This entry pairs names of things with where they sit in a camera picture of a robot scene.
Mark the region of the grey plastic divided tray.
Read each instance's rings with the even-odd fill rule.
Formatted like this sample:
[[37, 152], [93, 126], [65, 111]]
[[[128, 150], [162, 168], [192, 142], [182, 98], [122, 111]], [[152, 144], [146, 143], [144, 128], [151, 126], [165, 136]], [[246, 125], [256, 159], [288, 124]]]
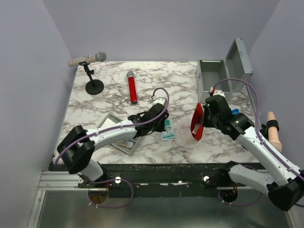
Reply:
[[[121, 121], [122, 121], [121, 118], [119, 118], [111, 113], [108, 113], [104, 117], [104, 119], [101, 121], [101, 123], [98, 125], [97, 128], [108, 127], [110, 125], [117, 124]], [[131, 154], [132, 152], [137, 150], [137, 148], [140, 146], [141, 142], [142, 142], [142, 138], [136, 138], [136, 139], [117, 141], [115, 143], [112, 143], [111, 145], [126, 154]]]

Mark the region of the red first aid pouch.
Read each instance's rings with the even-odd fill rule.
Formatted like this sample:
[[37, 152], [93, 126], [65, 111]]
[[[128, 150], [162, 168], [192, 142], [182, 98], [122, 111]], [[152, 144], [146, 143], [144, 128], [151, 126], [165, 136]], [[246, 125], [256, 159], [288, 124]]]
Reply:
[[203, 135], [203, 117], [204, 117], [204, 110], [201, 103], [197, 103], [196, 109], [192, 116], [191, 124], [190, 124], [190, 131], [192, 137], [196, 141], [200, 141]]

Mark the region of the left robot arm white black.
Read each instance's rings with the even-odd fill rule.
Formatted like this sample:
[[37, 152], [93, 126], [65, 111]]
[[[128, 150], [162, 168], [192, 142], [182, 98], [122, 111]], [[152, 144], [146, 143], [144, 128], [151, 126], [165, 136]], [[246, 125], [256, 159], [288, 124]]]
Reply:
[[82, 126], [74, 127], [57, 146], [60, 159], [70, 174], [80, 174], [96, 188], [105, 183], [105, 169], [92, 159], [95, 151], [112, 143], [134, 140], [153, 132], [165, 131], [165, 120], [169, 117], [164, 99], [157, 99], [151, 108], [139, 114], [131, 115], [126, 120], [113, 125], [85, 130]]

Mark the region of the white gauze pad bag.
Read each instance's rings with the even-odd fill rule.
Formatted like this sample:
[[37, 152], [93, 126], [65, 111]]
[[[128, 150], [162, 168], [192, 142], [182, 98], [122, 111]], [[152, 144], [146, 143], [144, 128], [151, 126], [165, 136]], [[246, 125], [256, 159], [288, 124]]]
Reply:
[[116, 116], [113, 115], [107, 115], [101, 123], [98, 125], [98, 128], [104, 127], [104, 126], [110, 126], [116, 123], [121, 122], [121, 119], [117, 118]]

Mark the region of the cotton swabs bag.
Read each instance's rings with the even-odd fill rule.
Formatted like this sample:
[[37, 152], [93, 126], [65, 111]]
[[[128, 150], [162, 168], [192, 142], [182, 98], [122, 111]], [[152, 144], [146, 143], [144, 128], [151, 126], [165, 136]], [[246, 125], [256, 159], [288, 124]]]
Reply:
[[129, 149], [133, 148], [133, 146], [134, 146], [134, 142], [129, 141], [129, 140], [118, 141], [117, 144], [120, 145], [120, 146], [129, 148]]

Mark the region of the teal white wipe packet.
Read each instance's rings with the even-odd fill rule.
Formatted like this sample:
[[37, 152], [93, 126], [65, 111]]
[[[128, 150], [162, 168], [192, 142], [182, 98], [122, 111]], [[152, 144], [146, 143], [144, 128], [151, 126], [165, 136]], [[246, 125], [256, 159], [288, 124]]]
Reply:
[[173, 140], [175, 137], [174, 129], [172, 126], [172, 121], [170, 118], [165, 120], [165, 131], [162, 132], [161, 139], [166, 140]]

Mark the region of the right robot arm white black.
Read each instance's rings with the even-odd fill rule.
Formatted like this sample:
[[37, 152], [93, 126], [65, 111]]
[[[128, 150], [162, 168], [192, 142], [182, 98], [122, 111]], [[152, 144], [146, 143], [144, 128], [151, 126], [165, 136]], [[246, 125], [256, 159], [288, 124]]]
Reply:
[[247, 185], [267, 195], [280, 210], [288, 211], [304, 196], [304, 171], [288, 161], [243, 113], [233, 114], [225, 97], [213, 95], [204, 105], [204, 126], [220, 130], [248, 150], [268, 171], [262, 174], [241, 164], [230, 162], [219, 173], [224, 186]]

